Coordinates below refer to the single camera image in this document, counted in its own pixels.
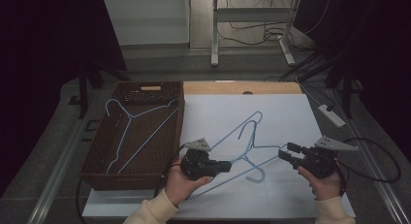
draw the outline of wire hanger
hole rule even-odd
[[[260,115],[260,118],[259,118],[258,120],[253,120],[252,118],[253,118],[256,114],[259,114],[259,115]],[[285,145],[285,144],[284,144],[283,146],[279,146],[279,145],[260,145],[260,146],[256,146],[256,145],[255,145],[257,126],[258,126],[258,124],[261,122],[262,119],[263,119],[263,114],[262,114],[261,112],[254,112],[252,115],[250,115],[250,116],[249,116],[248,118],[246,118],[244,121],[242,121],[242,122],[239,124],[239,126],[237,126],[233,131],[231,131],[228,135],[226,135],[225,137],[223,137],[219,142],[217,142],[217,144],[215,144],[215,145],[211,148],[211,149],[213,149],[213,148],[218,147],[218,146],[219,146],[222,142],[224,142],[229,136],[231,136],[236,130],[238,130],[239,128],[242,127],[242,128],[241,128],[241,131],[240,131],[240,133],[239,133],[239,135],[238,135],[238,137],[237,137],[238,139],[240,139],[241,136],[242,136],[243,130],[245,129],[245,127],[246,127],[248,124],[252,123],[252,124],[253,124],[253,131],[252,131],[252,133],[251,133],[251,136],[250,136],[250,139],[249,139],[249,141],[248,141],[247,147],[245,148],[245,150],[242,152],[242,154],[241,154],[240,156],[238,156],[237,158],[235,158],[235,159],[233,159],[233,160],[231,161],[232,164],[235,164],[235,162],[237,162],[237,161],[239,161],[239,160],[244,160],[244,161],[246,161],[248,164],[251,165],[251,168],[248,169],[248,170],[246,170],[246,171],[244,171],[244,172],[242,172],[242,173],[240,173],[240,174],[238,174],[238,175],[235,175],[235,176],[233,176],[233,177],[230,177],[230,178],[226,179],[225,181],[222,181],[222,182],[214,185],[214,186],[211,187],[211,188],[208,188],[206,191],[203,191],[203,192],[201,192],[201,193],[199,193],[199,194],[196,194],[196,195],[194,195],[194,196],[191,196],[190,199],[195,199],[195,198],[197,198],[197,197],[200,197],[201,195],[204,195],[205,193],[207,193],[207,192],[209,192],[209,191],[211,191],[211,190],[213,190],[213,189],[215,189],[215,188],[217,188],[217,187],[219,187],[219,186],[221,186],[221,185],[223,185],[223,184],[225,184],[225,183],[227,183],[227,182],[229,182],[229,181],[231,181],[231,180],[233,180],[233,179],[235,179],[235,178],[238,178],[238,177],[240,177],[240,176],[243,176],[243,175],[251,172],[252,170],[258,170],[258,171],[261,173],[261,178],[252,178],[252,177],[247,176],[247,177],[246,177],[247,180],[252,181],[252,182],[255,182],[255,183],[260,183],[260,182],[263,182],[263,181],[264,181],[264,179],[265,179],[265,177],[266,177],[266,173],[265,173],[265,171],[264,171],[261,167],[262,167],[263,165],[265,165],[266,163],[268,163],[269,161],[271,161],[271,160],[273,160],[273,159],[275,159],[275,158],[278,158],[278,155],[275,155],[275,156],[271,157],[270,159],[268,159],[268,160],[266,160],[266,161],[264,161],[264,162],[262,162],[262,163],[260,163],[260,164],[256,164],[256,163],[254,163],[252,160],[250,160],[250,159],[248,158],[247,153],[249,153],[250,151],[252,151],[253,149],[256,149],[256,148],[269,148],[269,147],[273,148],[273,147],[274,147],[274,148],[280,148],[280,149],[281,149],[281,148],[283,148],[283,147],[286,146],[286,145]]]
[[[141,116],[141,115],[144,115],[144,114],[147,114],[147,113],[149,113],[149,112],[153,112],[153,111],[156,111],[156,110],[162,109],[162,108],[168,108],[174,101],[175,101],[175,100],[171,100],[168,105],[159,106],[159,107],[156,107],[156,108],[153,108],[153,109],[151,109],[151,110],[148,110],[148,111],[145,111],[145,112],[141,112],[141,113],[138,113],[138,114],[135,114],[135,115],[132,115],[131,113],[129,113],[129,112],[123,107],[123,105],[122,105],[118,100],[116,100],[116,99],[109,99],[109,100],[106,102],[106,112],[107,112],[107,116],[108,116],[108,117],[110,117],[110,112],[109,112],[109,103],[110,103],[110,102],[115,102],[115,103],[127,114],[127,116],[129,117],[129,120],[128,120],[128,122],[127,122],[127,126],[126,126],[126,128],[125,128],[125,130],[124,130],[124,132],[123,132],[123,135],[121,136],[120,142],[118,143],[117,151],[116,151],[116,153],[115,153],[115,159],[113,159],[113,160],[110,162],[110,164],[109,164],[109,166],[108,166],[108,168],[107,168],[107,170],[106,170],[106,174],[109,173],[109,171],[110,171],[110,169],[111,169],[111,166],[112,166],[112,165],[118,160],[118,158],[119,158],[120,149],[121,149],[121,147],[122,147],[124,138],[125,138],[125,136],[127,135],[127,132],[128,132],[129,127],[130,127],[131,121],[132,121],[134,118],[136,118],[136,117],[138,117],[138,116]],[[148,137],[148,139],[139,147],[139,149],[133,154],[133,156],[126,162],[126,164],[117,172],[118,174],[120,174],[120,173],[124,170],[124,168],[127,167],[127,165],[137,156],[137,154],[144,148],[144,146],[151,140],[151,138],[161,129],[161,127],[175,114],[175,112],[176,112],[177,110],[178,110],[178,108],[176,108],[176,109],[169,115],[169,117],[167,117],[166,120],[163,121],[163,123]]]

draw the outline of cream sleeve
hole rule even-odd
[[[354,224],[356,220],[345,213],[341,204],[341,197],[325,201],[314,201],[318,210],[316,224]]]
[[[144,200],[140,208],[127,217],[124,224],[166,223],[176,212],[178,212],[178,208],[170,202],[163,189],[154,199]]]

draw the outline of brown basket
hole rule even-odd
[[[130,118],[118,103],[108,102],[110,116],[106,113],[100,122],[79,177],[94,190],[154,189],[179,146],[184,116],[182,81],[119,82],[112,99],[131,115],[158,109]],[[118,159],[111,164],[119,146]]]

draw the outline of hand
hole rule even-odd
[[[197,188],[211,182],[211,177],[204,176],[196,181],[190,180],[180,169],[181,158],[173,163],[169,170],[166,194],[175,207],[185,201]]]
[[[303,167],[298,168],[299,174],[306,178],[313,188],[317,201],[323,201],[339,196],[340,178],[337,172],[333,172],[325,178],[317,178]]]

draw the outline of label on basket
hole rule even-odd
[[[161,86],[142,86],[142,90],[161,90]]]

